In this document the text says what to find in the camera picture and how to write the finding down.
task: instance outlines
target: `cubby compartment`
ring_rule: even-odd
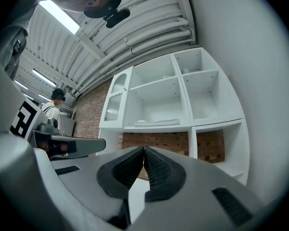
[[[130,88],[176,76],[170,55],[158,57],[134,67]]]
[[[179,119],[180,125],[189,121],[186,99],[178,77],[170,77],[130,89],[126,105],[125,128],[135,127],[135,122],[140,120],[157,122],[165,119]]]
[[[182,75],[190,102],[192,123],[224,122],[242,118],[230,85],[218,70]]]
[[[243,119],[213,125],[192,127],[188,132],[189,156],[198,158],[201,144],[197,141],[197,134],[220,131],[223,134],[224,161],[213,163],[228,175],[246,184],[249,170],[249,138],[247,127]]]
[[[216,63],[202,48],[191,49],[174,54],[183,75],[206,70],[216,70]]]

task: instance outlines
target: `ceiling pipe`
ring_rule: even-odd
[[[114,51],[112,51],[110,54],[108,54],[106,57],[104,57],[101,61],[99,61],[99,63],[94,66],[93,68],[90,69],[90,71],[88,73],[86,73],[86,75],[84,76],[84,78],[78,83],[78,85],[76,86],[76,90],[78,90],[80,88],[80,86],[96,71],[98,70],[106,61],[112,59],[113,57],[117,56],[119,53],[121,53],[122,51],[124,51],[125,49],[127,49],[128,47],[131,47],[132,45],[135,45],[137,43],[140,43],[141,41],[143,41],[144,39],[150,38],[153,35],[159,34],[159,33],[164,33],[167,30],[170,29],[174,29],[177,27],[181,27],[181,26],[187,26],[188,25],[188,21],[178,17],[177,18],[178,22],[173,22],[173,23],[169,23],[167,25],[162,25],[162,26],[158,26],[156,28],[153,28],[151,30],[148,30],[128,41],[126,41],[125,43],[121,44],[120,46],[118,46]]]
[[[141,52],[141,51],[143,51],[143,50],[145,50],[145,49],[147,49],[147,48],[149,48],[151,46],[157,45],[159,43],[163,43],[165,41],[169,41],[169,40],[172,40],[172,39],[178,39],[178,38],[182,38],[182,37],[187,37],[187,36],[190,36],[190,35],[191,35],[191,31],[189,31],[189,30],[186,30],[186,31],[183,31],[183,32],[178,32],[178,33],[173,33],[173,34],[161,36],[161,37],[156,38],[154,40],[151,40],[151,41],[149,41],[147,43],[144,43],[144,44],[142,44],[142,45],[140,45],[138,47],[135,47],[134,49],[131,49],[130,51],[128,51],[125,54],[121,55],[116,60],[114,60],[112,63],[108,64],[103,69],[101,69],[96,76],[93,76],[90,80],[88,80],[88,82],[79,90],[79,93],[84,92],[90,86],[92,86],[92,84],[90,84],[90,83],[92,83],[97,78],[98,75],[102,75],[108,69],[110,69],[113,66],[117,65],[118,63],[124,61],[125,59],[137,54],[138,52]]]
[[[117,70],[120,70],[121,68],[126,69],[126,65],[130,64],[132,61],[135,61],[136,59],[139,59],[141,57],[144,57],[146,55],[149,55],[151,53],[155,53],[156,51],[159,51],[159,50],[162,50],[162,49],[165,49],[165,48],[168,48],[168,47],[172,47],[172,46],[175,46],[175,45],[178,45],[178,44],[184,44],[184,43],[190,43],[192,42],[193,39],[184,39],[184,40],[180,40],[180,41],[177,41],[177,42],[173,42],[173,43],[169,43],[169,44],[165,44],[165,45],[162,45],[162,46],[159,46],[157,48],[154,48],[152,50],[149,50],[149,51],[146,51],[140,55],[138,55],[137,57],[134,57],[128,61],[126,61],[125,63],[119,65],[118,67],[116,68],[113,68],[111,69],[109,72],[107,72],[106,74],[102,75],[101,77],[99,77],[96,81],[94,81],[88,88],[87,88],[87,92],[90,91],[89,89],[92,89],[94,88],[94,85],[99,85],[99,81],[103,80],[103,81],[107,81],[108,79],[110,79],[111,77],[114,76],[114,74],[112,74],[113,72],[117,71]]]

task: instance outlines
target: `white cabinet door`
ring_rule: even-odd
[[[124,109],[132,69],[133,67],[130,67],[113,77],[105,100],[100,128],[123,128]]]

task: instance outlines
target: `white shirt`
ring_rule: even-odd
[[[42,111],[48,117],[48,119],[56,119],[58,121],[58,128],[60,127],[60,110],[51,102],[48,102],[42,106]]]

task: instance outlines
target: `folded white towel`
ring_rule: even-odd
[[[179,125],[179,119],[169,119],[161,121],[144,121],[139,120],[135,122],[135,127],[154,127],[154,126],[169,126],[169,125]]]

